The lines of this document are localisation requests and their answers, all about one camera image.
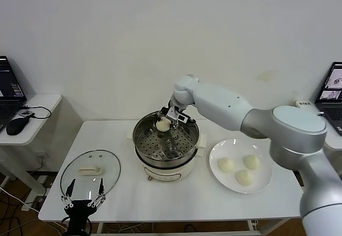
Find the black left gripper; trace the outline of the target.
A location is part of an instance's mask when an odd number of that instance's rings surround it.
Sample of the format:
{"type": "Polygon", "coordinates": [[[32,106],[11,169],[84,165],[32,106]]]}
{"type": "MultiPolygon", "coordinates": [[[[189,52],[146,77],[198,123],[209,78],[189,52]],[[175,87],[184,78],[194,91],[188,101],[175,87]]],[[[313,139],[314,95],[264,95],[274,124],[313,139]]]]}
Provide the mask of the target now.
{"type": "Polygon", "coordinates": [[[63,235],[90,235],[92,223],[89,216],[92,215],[92,208],[99,208],[106,199],[104,194],[103,178],[100,180],[98,195],[94,200],[74,200],[72,201],[72,192],[75,185],[75,179],[72,180],[66,189],[66,193],[61,196],[64,204],[66,217],[63,222],[68,220],[66,232],[63,235]]]}

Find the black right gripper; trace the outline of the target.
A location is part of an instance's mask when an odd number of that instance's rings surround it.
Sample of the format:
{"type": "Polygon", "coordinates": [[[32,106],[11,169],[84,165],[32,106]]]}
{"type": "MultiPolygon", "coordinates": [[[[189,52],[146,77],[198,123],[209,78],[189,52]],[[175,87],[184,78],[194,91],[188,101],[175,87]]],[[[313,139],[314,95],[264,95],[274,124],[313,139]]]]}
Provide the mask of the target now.
{"type": "MultiPolygon", "coordinates": [[[[188,106],[179,103],[177,100],[170,100],[167,104],[167,106],[163,106],[161,110],[157,113],[157,120],[161,120],[162,117],[166,117],[167,112],[169,111],[170,108],[174,108],[177,112],[181,113],[183,112],[188,106]]],[[[170,126],[170,130],[173,133],[178,133],[178,128],[179,128],[179,122],[178,120],[173,120],[170,126]]]]}

